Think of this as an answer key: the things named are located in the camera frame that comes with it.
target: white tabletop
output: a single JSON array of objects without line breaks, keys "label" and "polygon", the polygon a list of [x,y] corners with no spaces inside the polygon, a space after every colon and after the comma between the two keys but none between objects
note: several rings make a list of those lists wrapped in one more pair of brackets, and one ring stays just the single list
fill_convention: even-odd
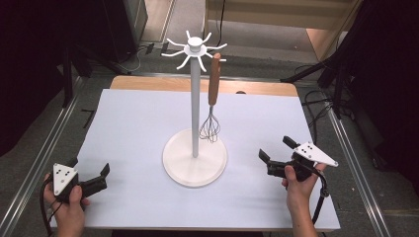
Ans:
[{"label": "white tabletop", "polygon": [[[201,94],[201,121],[209,112]],[[81,181],[97,177],[106,163],[108,188],[91,197],[86,226],[126,229],[284,230],[291,229],[286,190],[268,176],[259,159],[289,161],[287,135],[311,140],[298,97],[220,94],[214,114],[221,125],[228,161],[224,173],[198,189],[174,182],[162,165],[166,142],[191,127],[190,93],[104,90],[78,155]],[[314,212],[320,182],[310,200]],[[340,228],[331,197],[315,227]]]}]

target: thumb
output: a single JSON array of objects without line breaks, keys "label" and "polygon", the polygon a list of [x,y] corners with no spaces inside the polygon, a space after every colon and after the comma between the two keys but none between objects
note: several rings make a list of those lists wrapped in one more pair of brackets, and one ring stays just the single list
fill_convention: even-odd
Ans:
[{"label": "thumb", "polygon": [[296,182],[296,174],[293,166],[286,166],[286,177],[289,183]]},{"label": "thumb", "polygon": [[80,186],[74,186],[74,188],[71,190],[70,193],[70,206],[72,205],[79,205],[80,206],[80,200],[82,198],[82,190]]}]

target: gray floor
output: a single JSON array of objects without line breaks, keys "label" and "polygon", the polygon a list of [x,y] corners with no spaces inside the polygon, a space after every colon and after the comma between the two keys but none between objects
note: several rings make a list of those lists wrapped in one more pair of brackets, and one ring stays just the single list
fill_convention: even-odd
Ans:
[{"label": "gray floor", "polygon": [[[176,9],[184,8],[181,4],[184,1],[177,1],[175,12],[172,16],[172,22],[169,25],[167,37],[174,41],[181,42],[182,34],[176,30],[180,24],[176,23],[176,19],[183,19],[182,14],[175,14]],[[224,51],[223,54],[227,58],[228,63],[223,64],[222,76],[228,77],[253,77],[264,78],[264,80],[277,80],[280,78],[294,75],[294,70],[299,66],[315,63],[313,52],[309,49],[307,37],[301,33],[301,29],[285,29],[292,34],[287,38],[283,34],[283,39],[279,39],[279,43],[283,51],[281,58],[272,57],[269,53],[248,54],[249,48],[258,48],[258,45],[269,45],[261,43],[257,38],[262,34],[263,29],[258,27],[257,31],[252,32],[252,26],[245,26],[247,32],[245,35],[250,36],[245,41],[243,50],[242,44],[235,44],[234,36],[237,34],[233,29],[228,34],[226,31],[225,40],[229,41],[233,47],[231,51]],[[191,29],[200,29],[193,25]],[[297,32],[300,32],[298,39],[295,38]],[[284,44],[295,44],[293,40],[297,40],[301,46],[305,48],[297,52]],[[151,54],[140,54],[141,66],[138,71],[133,74],[140,73],[179,73],[188,74],[188,69],[176,70],[175,67],[180,65],[184,57],[165,58],[159,55],[159,49],[155,49]],[[109,85],[115,74],[110,72],[103,66],[94,65],[94,73],[92,78],[83,78],[85,86],[80,90],[80,96],[75,105],[72,116],[70,117],[65,129],[60,135],[53,152],[46,164],[46,173],[51,165],[55,162],[62,163],[71,157],[77,156],[78,150],[82,145],[87,128],[83,128],[89,114],[82,110],[96,110],[100,93],[102,89],[109,88]],[[133,57],[124,63],[125,67],[134,68],[137,65],[137,59]],[[295,83],[298,94],[301,99],[311,90],[317,90],[315,80],[319,73],[310,75],[302,81]],[[320,94],[315,94],[309,100],[321,99]],[[0,214],[4,216],[7,213],[8,206],[19,190],[21,183],[31,169],[39,151],[42,149],[43,142],[46,140],[49,131],[59,114],[61,113],[61,103],[63,100],[62,93],[52,100],[44,112],[38,117],[33,125],[28,129],[20,140],[19,144],[9,153],[0,158],[0,172],[3,178],[0,180]],[[324,104],[313,105],[314,113],[317,114]],[[304,108],[307,121],[311,121],[306,108]],[[358,160],[363,168],[364,174],[370,184],[372,192],[377,199],[379,207],[384,215],[385,222],[392,236],[419,236],[417,223],[419,221],[419,198],[414,194],[411,184],[396,172],[383,173],[376,170],[371,162],[371,151],[366,146],[360,131],[354,121],[343,117],[348,136],[356,151]],[[335,204],[335,208],[341,223],[341,229],[326,233],[327,236],[376,236],[375,230],[371,225],[369,214],[366,211],[360,191],[354,180],[345,155],[342,151],[341,144],[336,136],[335,128],[332,126],[328,116],[321,118],[317,122],[318,141],[317,145],[328,153],[331,157],[339,161],[340,166],[337,169],[328,169],[326,175],[328,178],[330,192]],[[45,230],[42,226],[41,213],[38,205],[39,188],[41,181],[38,181],[31,198],[26,203],[26,208],[20,215],[20,219],[13,231],[12,236],[45,236]],[[110,230],[87,229],[85,236],[110,236]],[[290,233],[272,233],[272,236],[291,236]]]}]

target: floor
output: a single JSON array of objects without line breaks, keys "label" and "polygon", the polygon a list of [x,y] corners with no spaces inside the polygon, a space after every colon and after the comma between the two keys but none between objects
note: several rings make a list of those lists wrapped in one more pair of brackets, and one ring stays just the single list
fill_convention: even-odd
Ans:
[{"label": "floor", "polygon": [[[185,30],[189,30],[191,36],[199,36],[202,28],[203,7],[205,1],[194,1],[190,4],[187,0],[176,0],[173,5],[173,14],[167,27],[165,38],[175,42],[186,40]],[[210,24],[213,36],[209,43],[217,42],[217,22]],[[226,56],[228,63],[221,74],[225,78],[257,78],[261,81],[278,80],[294,75],[304,69],[306,65],[316,63],[315,54],[310,47],[308,37],[304,29],[270,27],[251,24],[223,24],[222,41],[228,42],[229,46],[221,53]],[[161,57],[161,44],[157,42],[150,54],[142,51],[139,59],[133,56],[123,63],[126,68],[140,66],[134,75],[146,73],[170,73],[188,74],[188,70],[175,68],[184,59],[183,56],[176,58]],[[169,51],[178,48],[169,46]],[[43,164],[41,173],[45,173],[54,162],[63,162],[70,157],[77,156],[82,145],[84,136],[88,130],[87,120],[89,113],[84,111],[96,110],[102,89],[109,88],[115,74],[101,65],[92,62],[94,73],[92,78],[81,78],[78,88],[78,96],[71,111],[71,117],[66,126],[59,131],[59,139],[54,143],[53,149],[43,155],[48,159]],[[316,79],[319,73],[314,73],[295,83],[301,101],[308,92],[318,90]],[[333,86],[325,93],[332,93]],[[321,100],[321,93],[313,93],[309,101]],[[52,100],[45,111],[28,129],[19,144],[8,154],[0,158],[0,172],[3,178],[0,180],[0,214],[8,214],[11,201],[26,182],[26,175],[32,170],[34,162],[44,150],[43,143],[48,139],[48,134],[54,126],[57,118],[68,111],[61,109],[63,100],[62,93]],[[326,105],[315,104],[312,109],[319,113]],[[311,121],[307,108],[304,107],[307,121]],[[356,120],[343,117],[340,121],[345,128],[350,141],[356,163],[361,171],[354,170],[351,165],[353,160],[348,158],[348,151],[342,148],[342,140],[339,139],[336,130],[336,122],[333,116],[326,114],[317,121],[317,144],[339,161],[339,169],[328,169],[327,177],[330,183],[331,195],[335,204],[336,212],[341,223],[341,229],[327,236],[418,236],[419,230],[419,198],[414,193],[411,184],[396,172],[381,172],[375,169],[371,162],[372,153],[363,140],[361,132],[356,126]],[[366,182],[359,184],[357,179],[363,178]],[[26,208],[15,213],[20,217],[11,226],[12,234],[5,236],[44,236],[45,232],[40,219],[38,205],[40,177],[28,177],[35,183],[32,190],[28,190],[28,198],[24,198],[23,205]],[[368,199],[363,193],[371,192],[373,200],[377,202],[379,213],[382,216],[371,216],[375,210],[368,209]],[[375,226],[374,218],[384,220],[385,227]],[[291,236],[290,233],[264,233],[265,236]],[[87,229],[85,236],[111,236],[110,230]]]}]

